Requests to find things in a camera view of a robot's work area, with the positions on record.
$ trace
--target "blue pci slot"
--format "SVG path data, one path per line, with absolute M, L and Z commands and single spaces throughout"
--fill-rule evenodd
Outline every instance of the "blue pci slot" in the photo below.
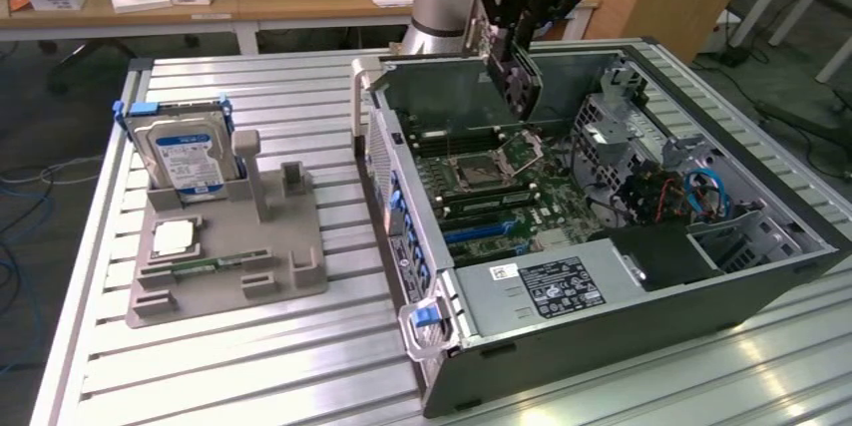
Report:
M 443 233 L 442 240 L 446 244 L 451 244 L 461 241 L 469 241 L 471 239 L 487 238 L 489 236 L 507 234 L 511 228 L 514 228 L 514 221 L 503 221 L 502 223 L 493 224 L 490 226 L 479 226 L 477 228 Z

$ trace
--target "blue hard drive label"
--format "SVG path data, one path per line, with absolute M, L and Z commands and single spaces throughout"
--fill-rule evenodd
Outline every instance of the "blue hard drive label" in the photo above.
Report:
M 218 161 L 210 157 L 213 140 L 209 135 L 162 137 L 155 144 L 174 190 L 198 195 L 222 188 L 225 179 Z
M 605 300 L 575 256 L 517 270 L 537 314 L 553 318 Z

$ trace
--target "hard drive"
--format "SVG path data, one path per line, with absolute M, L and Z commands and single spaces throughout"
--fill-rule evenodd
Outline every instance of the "hard drive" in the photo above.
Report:
M 227 101 L 135 103 L 123 122 L 151 188 L 174 189 L 185 203 L 218 198 L 225 182 L 241 177 L 230 150 Z

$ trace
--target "slotted aluminum surface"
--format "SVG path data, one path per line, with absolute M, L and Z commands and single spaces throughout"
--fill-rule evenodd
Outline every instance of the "slotted aluminum surface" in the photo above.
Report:
M 638 41 L 634 46 L 849 234 L 845 201 L 750 130 L 675 60 Z M 189 102 L 225 93 L 237 128 L 261 132 L 261 168 L 305 163 L 317 185 L 330 288 L 307 298 L 129 329 L 122 316 L 147 175 L 113 133 L 114 172 L 98 185 L 107 200 L 86 226 L 74 270 L 83 280 L 71 278 L 33 424 L 834 424 L 852 417 L 849 263 L 730 331 L 461 415 L 419 417 L 350 151 L 349 64 L 379 52 L 162 60 L 150 72 L 130 74 L 138 88 L 135 94 L 125 89 L 125 101 Z M 690 123 L 667 101 L 654 92 L 649 97 L 671 131 L 686 132 Z M 98 211 L 93 206 L 91 214 Z M 582 354 L 581 344 L 565 344 L 562 354 Z

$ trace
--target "motherboard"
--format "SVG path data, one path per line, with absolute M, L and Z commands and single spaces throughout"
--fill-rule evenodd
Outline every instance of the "motherboard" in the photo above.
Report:
M 411 137 L 455 266 L 582 243 L 602 229 L 566 167 L 562 140 L 531 128 Z

